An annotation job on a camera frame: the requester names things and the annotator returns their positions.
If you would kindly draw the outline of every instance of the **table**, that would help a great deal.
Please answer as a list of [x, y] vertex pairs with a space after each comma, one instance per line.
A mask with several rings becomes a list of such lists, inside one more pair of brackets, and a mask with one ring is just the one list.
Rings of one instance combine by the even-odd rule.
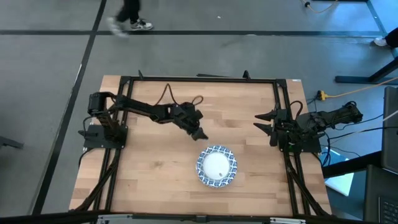
[[[120, 76], [106, 75], [100, 91], [117, 93]], [[269, 137], [253, 125], [254, 117], [274, 108], [272, 85], [263, 83], [203, 83], [135, 81], [132, 98], [155, 103], [170, 83], [178, 102], [203, 95], [197, 108], [204, 118], [201, 126], [208, 141], [193, 141], [173, 124], [153, 123], [129, 113], [127, 143], [122, 150], [111, 211], [162, 214], [291, 216], [283, 155], [270, 147]], [[290, 101], [304, 103], [300, 80], [287, 80]], [[170, 103], [167, 93], [161, 103]], [[293, 114], [298, 105], [292, 105]], [[230, 185], [211, 189], [196, 174], [196, 160], [207, 146], [230, 148], [238, 162], [238, 173]], [[70, 208], [79, 206], [98, 182], [104, 149], [94, 149], [82, 160]], [[330, 205], [319, 161], [301, 155], [305, 183], [324, 210]], [[107, 186], [100, 208], [104, 208]], [[300, 191], [296, 186], [300, 213]]]

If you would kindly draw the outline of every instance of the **blue and white plate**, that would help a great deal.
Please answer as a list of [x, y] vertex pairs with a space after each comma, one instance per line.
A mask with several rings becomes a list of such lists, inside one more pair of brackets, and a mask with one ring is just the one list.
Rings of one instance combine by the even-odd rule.
[[210, 146], [200, 153], [197, 161], [199, 179], [207, 186], [225, 187], [236, 176], [234, 154], [224, 146]]

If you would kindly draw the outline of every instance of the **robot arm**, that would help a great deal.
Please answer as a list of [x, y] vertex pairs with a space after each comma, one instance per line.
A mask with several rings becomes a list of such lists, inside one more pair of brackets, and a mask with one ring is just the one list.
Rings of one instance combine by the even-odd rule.
[[[106, 99], [114, 102], [109, 109], [106, 108]], [[90, 95], [88, 114], [96, 117], [104, 128], [104, 137], [109, 141], [119, 141], [122, 137], [122, 129], [118, 121], [111, 119], [111, 114], [116, 111], [128, 111], [149, 117], [159, 124], [173, 123], [185, 130], [194, 140], [208, 139], [200, 127], [199, 120], [203, 117], [193, 103], [149, 105], [124, 95], [114, 95], [110, 92], [97, 92]]]
[[302, 144], [318, 139], [325, 134], [326, 128], [335, 128], [336, 124], [358, 123], [362, 121], [363, 115], [353, 101], [343, 105], [340, 109], [331, 112], [311, 112], [300, 114], [295, 120], [289, 119], [287, 110], [276, 109], [266, 114], [256, 115], [256, 118], [266, 121], [274, 120], [274, 126], [270, 124], [254, 123], [268, 136], [271, 135], [270, 145], [277, 143], [289, 143], [302, 150]]

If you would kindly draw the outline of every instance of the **black pants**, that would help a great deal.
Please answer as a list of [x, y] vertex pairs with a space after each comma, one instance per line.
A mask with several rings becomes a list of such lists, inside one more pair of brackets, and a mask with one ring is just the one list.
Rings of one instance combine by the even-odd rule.
[[398, 47], [398, 28], [394, 29], [386, 36], [386, 42], [390, 47]]
[[130, 23], [136, 23], [139, 16], [138, 11], [140, 10], [139, 0], [123, 0], [123, 7], [120, 9], [119, 14], [116, 16], [116, 20], [124, 22], [130, 18]]

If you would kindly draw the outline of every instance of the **white shoe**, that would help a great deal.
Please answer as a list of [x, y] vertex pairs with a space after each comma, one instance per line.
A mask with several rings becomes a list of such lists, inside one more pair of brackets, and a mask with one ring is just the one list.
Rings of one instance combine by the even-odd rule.
[[113, 17], [107, 18], [106, 22], [108, 22], [108, 27], [112, 34], [118, 37], [129, 37], [129, 35], [124, 31], [123, 24], [121, 22], [116, 21]]
[[154, 28], [154, 26], [150, 22], [145, 22], [143, 19], [138, 19], [136, 23], [131, 24], [131, 29], [133, 31], [150, 30], [153, 28]]
[[373, 42], [374, 42], [377, 46], [380, 46], [380, 47], [384, 47], [384, 46], [387, 45], [386, 40], [385, 40], [384, 38], [382, 38], [382, 37], [378, 37], [378, 38], [374, 39]]

